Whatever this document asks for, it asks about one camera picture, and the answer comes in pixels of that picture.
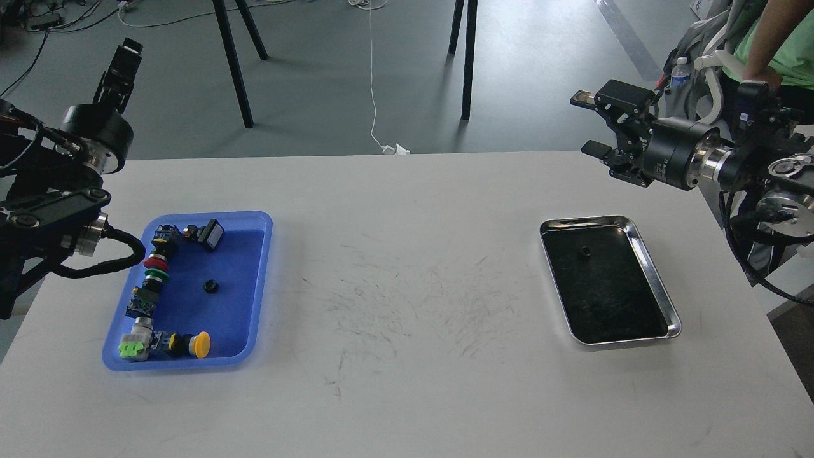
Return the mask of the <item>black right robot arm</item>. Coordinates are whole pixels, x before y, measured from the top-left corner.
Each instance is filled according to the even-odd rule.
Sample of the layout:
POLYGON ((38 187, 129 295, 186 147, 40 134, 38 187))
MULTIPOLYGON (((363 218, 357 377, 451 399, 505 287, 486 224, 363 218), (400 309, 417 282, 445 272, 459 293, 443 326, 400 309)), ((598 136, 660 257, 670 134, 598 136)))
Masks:
POLYGON ((812 300, 786 293, 751 266, 739 242, 763 246, 812 243, 812 138, 794 129, 802 116, 785 108, 767 82, 742 82, 732 139, 701 121, 657 117, 653 91, 610 80, 599 91, 579 90, 570 104, 598 113, 616 134, 616 147, 596 141, 582 153, 608 167, 614 179, 637 186, 654 181, 691 190, 720 185, 725 237, 747 277, 786 300, 812 300))

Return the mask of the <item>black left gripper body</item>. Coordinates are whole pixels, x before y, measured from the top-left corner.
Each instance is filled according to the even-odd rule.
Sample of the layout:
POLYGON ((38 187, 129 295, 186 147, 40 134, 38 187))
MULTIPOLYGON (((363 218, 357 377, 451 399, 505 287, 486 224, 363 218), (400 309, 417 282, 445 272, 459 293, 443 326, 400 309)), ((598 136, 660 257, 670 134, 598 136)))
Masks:
POLYGON ((114 174, 124 168, 134 131, 114 108, 102 104, 77 104, 65 113, 61 130, 85 145, 83 164, 97 174, 114 174))

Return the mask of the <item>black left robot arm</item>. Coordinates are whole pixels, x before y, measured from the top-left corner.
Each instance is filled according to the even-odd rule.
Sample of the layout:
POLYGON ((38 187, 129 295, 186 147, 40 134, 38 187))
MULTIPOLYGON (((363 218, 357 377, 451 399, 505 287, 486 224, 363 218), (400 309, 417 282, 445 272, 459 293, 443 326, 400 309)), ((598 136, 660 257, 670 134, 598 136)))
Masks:
POLYGON ((134 131, 123 117, 142 60, 125 38, 90 104, 69 108, 59 128, 2 101, 1 316, 46 275, 82 279, 142 261, 139 238, 115 229, 104 207, 104 175, 125 165, 134 131))

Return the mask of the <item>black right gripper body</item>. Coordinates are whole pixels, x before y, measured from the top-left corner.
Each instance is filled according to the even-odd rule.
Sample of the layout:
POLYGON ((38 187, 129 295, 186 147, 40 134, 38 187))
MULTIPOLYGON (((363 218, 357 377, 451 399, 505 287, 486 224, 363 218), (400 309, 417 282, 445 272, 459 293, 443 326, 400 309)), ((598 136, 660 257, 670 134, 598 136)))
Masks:
POLYGON ((720 129, 694 121, 653 121, 652 136, 640 157, 640 169, 648 179, 692 190, 697 180, 691 174, 691 162, 698 145, 705 139, 720 139, 720 129))

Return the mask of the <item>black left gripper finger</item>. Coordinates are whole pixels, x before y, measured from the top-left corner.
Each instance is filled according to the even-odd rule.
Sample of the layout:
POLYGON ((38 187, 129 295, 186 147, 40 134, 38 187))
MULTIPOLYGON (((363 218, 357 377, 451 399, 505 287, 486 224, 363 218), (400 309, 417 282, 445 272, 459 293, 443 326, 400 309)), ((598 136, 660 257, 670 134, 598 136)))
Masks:
POLYGON ((142 61, 143 45, 124 38, 117 46, 107 70, 102 73, 93 97, 94 104, 114 108, 119 114, 126 110, 134 91, 135 78, 142 61))

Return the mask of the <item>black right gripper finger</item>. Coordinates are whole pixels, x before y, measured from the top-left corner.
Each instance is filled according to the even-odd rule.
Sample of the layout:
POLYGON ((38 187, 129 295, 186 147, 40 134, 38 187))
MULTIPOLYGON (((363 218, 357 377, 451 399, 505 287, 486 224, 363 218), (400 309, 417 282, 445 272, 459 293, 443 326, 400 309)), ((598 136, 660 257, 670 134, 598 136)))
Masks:
POLYGON ((570 104, 595 112, 618 136, 649 138, 655 99, 653 90, 609 80, 596 92, 576 91, 570 97, 570 104))
POLYGON ((612 148, 610 145, 588 140, 581 147, 581 153, 599 159, 607 166, 610 177, 620 181, 648 188, 653 179, 645 175, 642 168, 644 148, 641 145, 628 149, 612 148))

